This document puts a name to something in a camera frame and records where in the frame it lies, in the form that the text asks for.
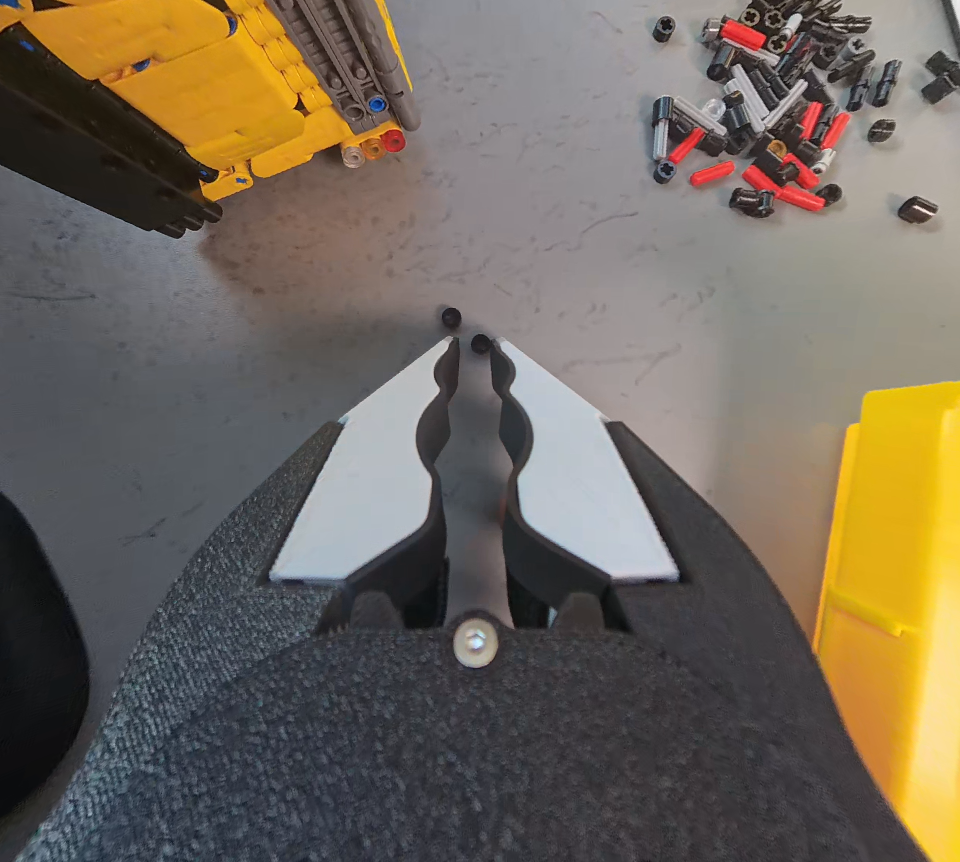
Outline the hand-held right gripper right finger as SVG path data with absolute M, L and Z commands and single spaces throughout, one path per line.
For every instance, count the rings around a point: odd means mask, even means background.
M 681 570 L 614 424 L 510 341 L 488 357 L 510 460 L 501 537 L 513 626 L 551 628 L 573 599 L 600 626 L 628 629 L 618 589 L 676 583 Z

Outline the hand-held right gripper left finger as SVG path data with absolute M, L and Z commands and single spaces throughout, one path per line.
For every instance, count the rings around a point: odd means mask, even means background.
M 339 419 L 270 582 L 333 587 L 343 617 L 375 592 L 407 628 L 444 623 L 450 561 L 436 463 L 450 440 L 459 371 L 460 342 L 448 337 Z

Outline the yellow lego vehicle model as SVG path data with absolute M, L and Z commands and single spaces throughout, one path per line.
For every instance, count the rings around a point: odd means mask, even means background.
M 3 168 L 172 239 L 422 121 L 384 0 L 1 0 L 1 96 Z

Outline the pile of small lego pins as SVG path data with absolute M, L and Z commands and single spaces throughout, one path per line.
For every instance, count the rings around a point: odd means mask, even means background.
M 912 51 L 880 52 L 874 21 L 844 0 L 749 0 L 706 18 L 706 100 L 673 91 L 650 105 L 654 183 L 731 183 L 728 207 L 752 220 L 842 204 L 842 154 L 854 137 L 893 148 L 909 83 L 922 109 L 958 100 L 958 52 L 921 52 L 915 66 Z

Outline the yellow storage bin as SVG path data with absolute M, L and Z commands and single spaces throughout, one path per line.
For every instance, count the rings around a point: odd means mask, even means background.
M 846 429 L 812 647 L 930 858 L 959 859 L 959 384 L 867 393 Z

